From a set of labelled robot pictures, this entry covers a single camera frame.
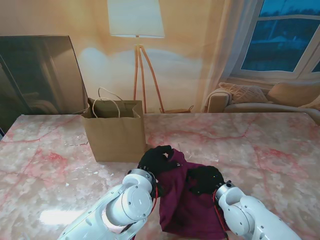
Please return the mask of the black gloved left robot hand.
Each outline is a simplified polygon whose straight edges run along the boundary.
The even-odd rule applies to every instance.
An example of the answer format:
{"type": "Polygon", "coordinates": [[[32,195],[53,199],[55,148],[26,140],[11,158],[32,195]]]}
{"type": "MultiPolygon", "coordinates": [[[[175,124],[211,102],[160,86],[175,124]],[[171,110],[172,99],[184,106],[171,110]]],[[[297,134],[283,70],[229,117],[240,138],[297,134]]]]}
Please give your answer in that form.
{"type": "Polygon", "coordinates": [[[150,148],[142,156],[137,168],[150,172],[157,178],[161,173],[169,172],[180,166],[175,160],[171,160],[175,151],[170,145],[159,145],[150,148]]]}

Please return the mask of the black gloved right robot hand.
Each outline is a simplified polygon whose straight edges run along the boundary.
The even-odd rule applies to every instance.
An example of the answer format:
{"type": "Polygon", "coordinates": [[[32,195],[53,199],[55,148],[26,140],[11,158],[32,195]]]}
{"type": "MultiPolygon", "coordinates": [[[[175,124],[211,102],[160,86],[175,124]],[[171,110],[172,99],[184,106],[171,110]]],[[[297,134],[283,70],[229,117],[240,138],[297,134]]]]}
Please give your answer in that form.
{"type": "Polygon", "coordinates": [[[187,171],[187,181],[194,182],[189,188],[193,194],[213,194],[225,184],[222,173],[214,166],[198,166],[187,171]]]}

